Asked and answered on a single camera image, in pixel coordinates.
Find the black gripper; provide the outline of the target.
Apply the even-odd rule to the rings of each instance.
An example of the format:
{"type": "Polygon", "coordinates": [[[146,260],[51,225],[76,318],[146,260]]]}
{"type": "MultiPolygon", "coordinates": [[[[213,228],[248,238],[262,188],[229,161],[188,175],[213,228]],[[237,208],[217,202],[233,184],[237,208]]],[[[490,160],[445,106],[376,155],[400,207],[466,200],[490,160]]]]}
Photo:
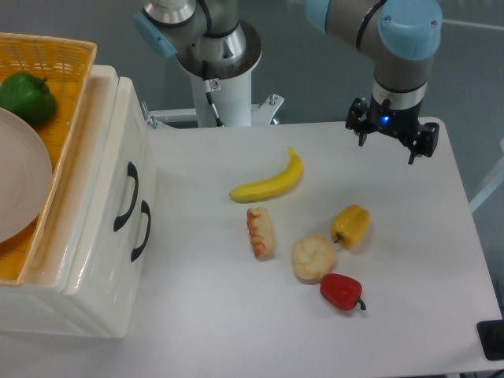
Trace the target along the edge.
{"type": "Polygon", "coordinates": [[[352,102],[345,121],[345,128],[358,137],[358,145],[364,146],[367,135],[378,132],[397,139],[409,150],[408,164],[417,157],[431,157],[439,139],[439,123],[419,121],[422,102],[408,109],[392,109],[389,99],[378,103],[371,99],[370,105],[361,98],[352,102]]]}

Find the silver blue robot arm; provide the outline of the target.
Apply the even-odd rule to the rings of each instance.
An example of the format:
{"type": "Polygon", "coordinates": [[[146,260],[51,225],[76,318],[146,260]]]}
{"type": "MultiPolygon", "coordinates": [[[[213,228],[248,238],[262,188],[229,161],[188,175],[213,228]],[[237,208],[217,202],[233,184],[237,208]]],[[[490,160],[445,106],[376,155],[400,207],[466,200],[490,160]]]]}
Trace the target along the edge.
{"type": "MultiPolygon", "coordinates": [[[[442,10],[435,1],[308,1],[309,22],[368,56],[374,63],[369,100],[353,100],[345,126],[361,141],[373,132],[397,139],[412,158],[433,155],[437,123],[421,123],[442,10]]],[[[261,38],[239,18],[235,1],[145,1],[134,16],[146,44],[176,57],[191,78],[198,126],[269,124],[280,105],[251,101],[251,74],[261,59],[261,38]]]]}

